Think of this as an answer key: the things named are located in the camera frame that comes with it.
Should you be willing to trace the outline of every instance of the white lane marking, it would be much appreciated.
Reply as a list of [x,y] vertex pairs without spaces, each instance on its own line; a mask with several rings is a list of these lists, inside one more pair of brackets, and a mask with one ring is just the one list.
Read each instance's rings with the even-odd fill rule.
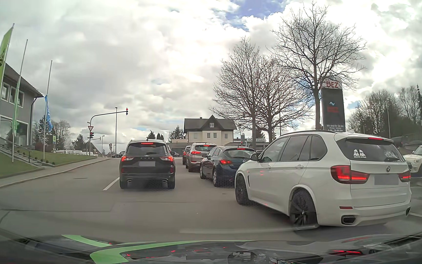
[[107,187],[105,187],[103,190],[106,191],[108,190],[110,187],[112,187],[113,184],[115,184],[115,182],[117,182],[118,180],[120,180],[120,177],[114,179],[113,182],[111,182],[109,185],[107,185]]

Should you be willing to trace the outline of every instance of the gray building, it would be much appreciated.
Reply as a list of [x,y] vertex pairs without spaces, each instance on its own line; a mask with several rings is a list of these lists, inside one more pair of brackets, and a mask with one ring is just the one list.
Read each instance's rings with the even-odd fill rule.
[[11,131],[14,116],[14,103],[17,102],[19,109],[17,121],[19,123],[15,135],[15,142],[22,146],[31,144],[31,132],[33,123],[33,105],[37,98],[43,97],[35,87],[21,78],[19,94],[15,94],[15,87],[19,74],[6,63],[3,78],[3,87],[0,103],[0,137],[7,138]]

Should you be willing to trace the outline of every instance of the house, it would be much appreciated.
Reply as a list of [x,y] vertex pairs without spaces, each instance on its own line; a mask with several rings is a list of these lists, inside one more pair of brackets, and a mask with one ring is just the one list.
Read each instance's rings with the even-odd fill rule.
[[216,118],[211,115],[208,119],[185,118],[183,133],[187,142],[206,142],[224,146],[233,141],[234,130],[237,127],[231,119]]
[[19,74],[6,63],[0,100],[0,137],[8,139],[14,116],[14,104],[19,109],[17,114],[17,132],[15,142],[21,146],[31,145],[33,125],[33,105],[37,98],[43,97],[35,87],[21,78],[19,94],[15,94],[15,87]]

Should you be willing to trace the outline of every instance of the silver suv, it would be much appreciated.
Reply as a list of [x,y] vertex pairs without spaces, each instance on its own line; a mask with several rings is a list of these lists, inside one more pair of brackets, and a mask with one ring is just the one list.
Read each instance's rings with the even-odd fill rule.
[[187,164],[185,168],[188,168],[189,172],[197,170],[200,167],[200,162],[203,159],[203,154],[208,154],[209,151],[215,147],[215,144],[210,143],[193,143],[191,144]]

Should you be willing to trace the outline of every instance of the asphalt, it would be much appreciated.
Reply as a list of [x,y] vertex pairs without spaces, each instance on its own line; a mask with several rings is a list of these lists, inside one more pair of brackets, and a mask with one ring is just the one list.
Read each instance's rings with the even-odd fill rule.
[[0,188],[0,229],[29,237],[77,234],[121,242],[331,241],[422,231],[422,218],[415,216],[385,225],[294,231],[284,214],[257,205],[240,206],[233,188],[214,187],[197,172],[188,172],[181,159],[176,164],[173,190],[120,189],[119,159]]

